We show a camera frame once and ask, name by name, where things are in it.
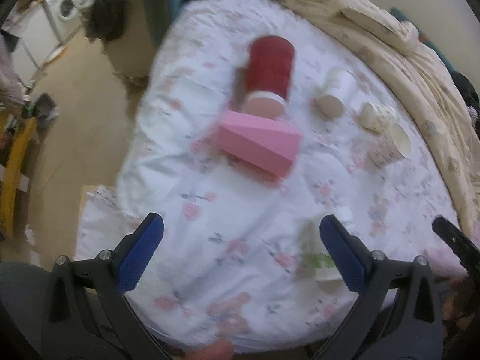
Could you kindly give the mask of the white green paper cup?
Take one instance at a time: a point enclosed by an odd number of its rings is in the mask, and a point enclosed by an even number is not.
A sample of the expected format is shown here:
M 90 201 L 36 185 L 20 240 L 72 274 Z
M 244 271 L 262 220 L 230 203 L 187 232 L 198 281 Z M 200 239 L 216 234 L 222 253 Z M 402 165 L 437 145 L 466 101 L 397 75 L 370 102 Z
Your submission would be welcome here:
M 320 217 L 309 219 L 298 234 L 298 264 L 295 277 L 309 280 L 327 292 L 345 286 L 320 238 Z

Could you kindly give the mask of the patterned paper cup open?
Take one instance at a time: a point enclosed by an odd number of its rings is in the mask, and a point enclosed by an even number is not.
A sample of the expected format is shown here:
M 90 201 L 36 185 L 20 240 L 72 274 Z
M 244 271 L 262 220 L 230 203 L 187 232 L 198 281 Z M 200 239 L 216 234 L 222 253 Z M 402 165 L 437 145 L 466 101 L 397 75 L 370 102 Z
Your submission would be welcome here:
M 410 159 L 412 144 L 408 133 L 398 124 L 391 124 L 368 148 L 368 157 L 377 167 L 385 167 Z

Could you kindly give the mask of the small patterned paper cup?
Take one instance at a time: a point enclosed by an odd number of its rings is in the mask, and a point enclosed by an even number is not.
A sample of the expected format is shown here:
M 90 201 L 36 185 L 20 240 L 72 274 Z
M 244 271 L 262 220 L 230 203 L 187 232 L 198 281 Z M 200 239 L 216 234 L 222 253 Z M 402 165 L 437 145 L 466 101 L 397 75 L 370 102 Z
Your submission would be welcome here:
M 358 115 L 360 126 L 377 134 L 384 133 L 399 121 L 397 111 L 391 106 L 365 102 Z

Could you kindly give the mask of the white paper cup brown base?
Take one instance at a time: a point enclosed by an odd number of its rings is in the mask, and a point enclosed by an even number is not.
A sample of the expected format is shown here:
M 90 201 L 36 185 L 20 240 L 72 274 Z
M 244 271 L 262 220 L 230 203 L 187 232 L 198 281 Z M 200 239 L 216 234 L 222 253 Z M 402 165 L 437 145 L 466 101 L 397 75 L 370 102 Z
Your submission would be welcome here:
M 356 78 L 348 70 L 335 67 L 327 72 L 316 90 L 314 103 L 329 118 L 343 115 L 347 104 L 356 90 Z

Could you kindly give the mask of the red paper cup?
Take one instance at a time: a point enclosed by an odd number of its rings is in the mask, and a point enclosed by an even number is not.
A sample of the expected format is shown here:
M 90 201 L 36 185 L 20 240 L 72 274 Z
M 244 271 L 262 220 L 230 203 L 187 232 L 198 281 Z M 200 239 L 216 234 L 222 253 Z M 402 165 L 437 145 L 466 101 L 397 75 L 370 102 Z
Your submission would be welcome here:
M 281 117 L 287 108 L 295 47 L 285 38 L 259 37 L 250 46 L 242 111 L 267 119 Z

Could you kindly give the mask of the cream quilt blanket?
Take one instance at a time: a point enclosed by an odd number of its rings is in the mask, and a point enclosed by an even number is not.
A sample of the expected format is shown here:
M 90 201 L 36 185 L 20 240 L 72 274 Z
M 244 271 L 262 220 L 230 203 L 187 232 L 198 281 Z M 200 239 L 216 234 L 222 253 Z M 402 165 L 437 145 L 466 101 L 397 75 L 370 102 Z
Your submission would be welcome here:
M 342 43 L 397 96 L 419 128 L 451 194 L 460 228 L 479 225 L 479 138 L 438 55 L 369 0 L 276 0 Z

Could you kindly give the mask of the pink folded paper box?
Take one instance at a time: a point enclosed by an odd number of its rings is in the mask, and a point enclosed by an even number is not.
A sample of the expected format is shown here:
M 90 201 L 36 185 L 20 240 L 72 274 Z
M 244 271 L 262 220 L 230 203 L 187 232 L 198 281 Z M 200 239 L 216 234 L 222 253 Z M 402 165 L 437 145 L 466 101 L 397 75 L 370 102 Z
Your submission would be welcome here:
M 216 147 L 276 177 L 285 177 L 299 153 L 303 133 L 281 120 L 225 112 L 214 133 Z

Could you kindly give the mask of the white floral bed sheet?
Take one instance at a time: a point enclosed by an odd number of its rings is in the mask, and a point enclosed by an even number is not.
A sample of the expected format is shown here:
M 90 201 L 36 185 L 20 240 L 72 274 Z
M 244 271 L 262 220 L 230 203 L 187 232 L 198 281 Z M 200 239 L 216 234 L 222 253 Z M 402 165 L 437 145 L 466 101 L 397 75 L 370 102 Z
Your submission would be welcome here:
M 286 38 L 296 60 L 286 121 L 302 133 L 289 175 L 269 180 L 216 152 L 212 134 L 233 108 L 251 43 Z M 356 87 L 342 116 L 314 103 L 332 68 Z M 384 167 L 368 157 L 381 134 L 360 126 L 365 102 L 393 107 L 410 138 L 410 159 Z M 128 300 L 162 341 L 194 349 L 229 338 L 242 353 L 283 350 L 331 335 L 352 307 L 346 285 L 332 292 L 297 279 L 298 237 L 314 217 L 335 214 L 371 250 L 436 275 L 463 275 L 434 234 L 434 217 L 456 221 L 443 178 L 415 122 L 362 60 L 271 0 L 200 0 L 168 32 L 137 110 L 115 189 L 92 193 L 76 258 L 115 247 L 151 212 L 162 242 Z

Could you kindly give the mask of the dark furry garment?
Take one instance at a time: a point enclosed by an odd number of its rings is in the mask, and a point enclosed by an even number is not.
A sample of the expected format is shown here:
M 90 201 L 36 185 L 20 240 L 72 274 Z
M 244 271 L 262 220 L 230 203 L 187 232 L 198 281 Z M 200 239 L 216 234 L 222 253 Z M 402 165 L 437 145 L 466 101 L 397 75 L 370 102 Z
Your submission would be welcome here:
M 85 37 L 90 43 L 117 40 L 125 32 L 130 0 L 93 0 L 80 9 Z

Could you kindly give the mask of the white washing machine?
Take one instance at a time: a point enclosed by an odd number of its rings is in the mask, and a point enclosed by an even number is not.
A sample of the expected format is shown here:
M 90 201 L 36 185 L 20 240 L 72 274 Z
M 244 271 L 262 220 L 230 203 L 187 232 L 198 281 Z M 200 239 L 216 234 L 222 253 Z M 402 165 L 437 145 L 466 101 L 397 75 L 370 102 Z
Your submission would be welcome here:
M 42 5 L 59 41 L 64 44 L 81 26 L 80 6 L 84 0 L 43 0 Z

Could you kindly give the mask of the yellow chair frame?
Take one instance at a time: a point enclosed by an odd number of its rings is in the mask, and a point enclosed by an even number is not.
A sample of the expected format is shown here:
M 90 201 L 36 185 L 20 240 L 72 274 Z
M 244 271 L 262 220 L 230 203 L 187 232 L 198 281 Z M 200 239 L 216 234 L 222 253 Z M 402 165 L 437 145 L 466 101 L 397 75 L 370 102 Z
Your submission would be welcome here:
M 20 186 L 21 170 L 30 141 L 37 131 L 37 120 L 30 118 L 14 138 L 7 166 L 1 181 L 1 234 L 10 238 L 14 232 L 16 194 Z

